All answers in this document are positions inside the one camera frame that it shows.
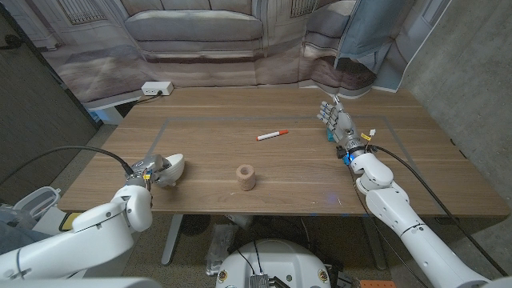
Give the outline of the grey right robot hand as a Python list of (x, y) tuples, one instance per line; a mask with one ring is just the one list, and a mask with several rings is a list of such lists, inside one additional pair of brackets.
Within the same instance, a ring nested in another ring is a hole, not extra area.
[(333, 101), (333, 104), (323, 101), (317, 117), (326, 124), (336, 143), (346, 152), (355, 157), (364, 154), (365, 148), (354, 122), (336, 96)]

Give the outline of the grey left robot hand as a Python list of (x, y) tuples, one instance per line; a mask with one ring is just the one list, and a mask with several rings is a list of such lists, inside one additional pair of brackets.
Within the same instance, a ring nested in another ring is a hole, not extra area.
[(159, 187), (174, 186), (171, 167), (171, 162), (160, 154), (146, 156), (131, 166), (133, 173), (127, 176), (125, 185), (142, 186), (147, 190), (151, 190), (152, 184)]

